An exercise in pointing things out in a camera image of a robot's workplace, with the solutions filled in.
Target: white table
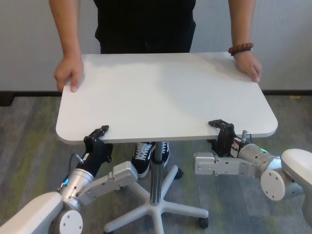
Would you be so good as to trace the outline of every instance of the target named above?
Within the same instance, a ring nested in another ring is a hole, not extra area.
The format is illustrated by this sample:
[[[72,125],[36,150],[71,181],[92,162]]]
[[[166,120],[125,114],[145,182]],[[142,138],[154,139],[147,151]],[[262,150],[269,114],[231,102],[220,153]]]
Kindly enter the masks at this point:
[[[208,211],[163,200],[176,173],[162,183],[163,140],[214,139],[218,130],[208,121],[233,123],[266,137],[277,120],[259,86],[237,71],[226,53],[85,55],[85,78],[76,93],[63,91],[56,131],[66,143],[83,138],[102,125],[110,130],[105,143],[157,141],[152,160],[151,193],[137,183],[129,188],[144,200],[133,211],[107,223],[111,232],[151,215],[155,232],[163,234],[161,214],[170,212],[208,220]]]

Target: human arm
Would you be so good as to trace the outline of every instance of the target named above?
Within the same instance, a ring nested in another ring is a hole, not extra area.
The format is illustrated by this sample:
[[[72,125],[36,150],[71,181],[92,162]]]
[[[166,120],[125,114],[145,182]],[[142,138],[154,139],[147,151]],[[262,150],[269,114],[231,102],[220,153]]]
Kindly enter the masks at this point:
[[[229,0],[233,46],[250,42],[255,0]],[[259,82],[262,66],[251,51],[234,55],[239,69]]]
[[[83,74],[78,37],[80,0],[49,0],[49,3],[64,54],[54,78],[60,92],[67,80],[72,78],[71,91],[75,92]]]

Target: black shirt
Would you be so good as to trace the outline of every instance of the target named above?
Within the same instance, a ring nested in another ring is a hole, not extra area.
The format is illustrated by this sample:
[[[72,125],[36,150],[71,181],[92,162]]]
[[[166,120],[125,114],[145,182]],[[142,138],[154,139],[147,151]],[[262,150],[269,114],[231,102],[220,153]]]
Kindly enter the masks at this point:
[[[154,37],[193,21],[196,0],[94,0],[97,39],[110,33]]]

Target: black sneaker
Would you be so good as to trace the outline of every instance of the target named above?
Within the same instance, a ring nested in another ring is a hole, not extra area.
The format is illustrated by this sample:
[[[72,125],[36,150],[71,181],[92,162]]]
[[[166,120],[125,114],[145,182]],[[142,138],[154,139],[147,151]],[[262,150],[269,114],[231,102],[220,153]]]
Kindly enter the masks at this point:
[[[136,151],[133,154],[131,163],[137,170],[138,178],[143,178],[146,176],[148,169],[150,168],[151,154],[154,149],[155,145],[150,142],[138,142],[136,144]]]
[[[169,142],[164,141],[163,148],[162,148],[162,158],[164,159],[164,167],[167,166],[169,161],[170,151],[169,151]]]

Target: cable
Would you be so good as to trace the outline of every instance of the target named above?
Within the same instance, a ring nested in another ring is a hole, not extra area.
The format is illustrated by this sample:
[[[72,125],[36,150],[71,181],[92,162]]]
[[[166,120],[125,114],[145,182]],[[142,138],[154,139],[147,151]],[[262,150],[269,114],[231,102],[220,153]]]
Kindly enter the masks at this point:
[[[252,134],[249,133],[249,136],[250,136],[250,142],[253,144],[254,142],[253,142],[253,139],[252,139]]]
[[[68,175],[70,175],[70,169],[72,167],[72,159],[73,159],[73,156],[75,156],[76,153],[73,153],[71,156],[70,156],[70,159],[69,159],[69,166],[68,166]]]

